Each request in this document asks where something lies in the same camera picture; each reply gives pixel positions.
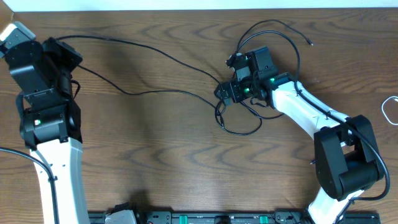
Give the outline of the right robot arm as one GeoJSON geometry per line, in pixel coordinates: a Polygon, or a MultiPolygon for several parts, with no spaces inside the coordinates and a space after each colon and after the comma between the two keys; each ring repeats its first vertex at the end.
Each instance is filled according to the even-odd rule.
{"type": "Polygon", "coordinates": [[[352,118],[335,111],[311,95],[292,74],[280,73],[267,47],[235,53],[226,64],[234,76],[214,91],[221,102],[265,101],[313,139],[320,190],[307,208],[308,222],[342,221],[350,204],[387,177],[370,121],[363,115],[352,118]]]}

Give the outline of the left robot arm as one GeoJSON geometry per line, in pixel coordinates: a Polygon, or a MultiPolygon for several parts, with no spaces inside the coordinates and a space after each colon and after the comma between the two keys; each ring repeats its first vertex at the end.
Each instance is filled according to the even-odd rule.
{"type": "Polygon", "coordinates": [[[83,57],[54,38],[26,41],[6,51],[21,88],[20,132],[37,172],[45,223],[89,223],[81,174],[81,110],[72,71],[83,57]]]}

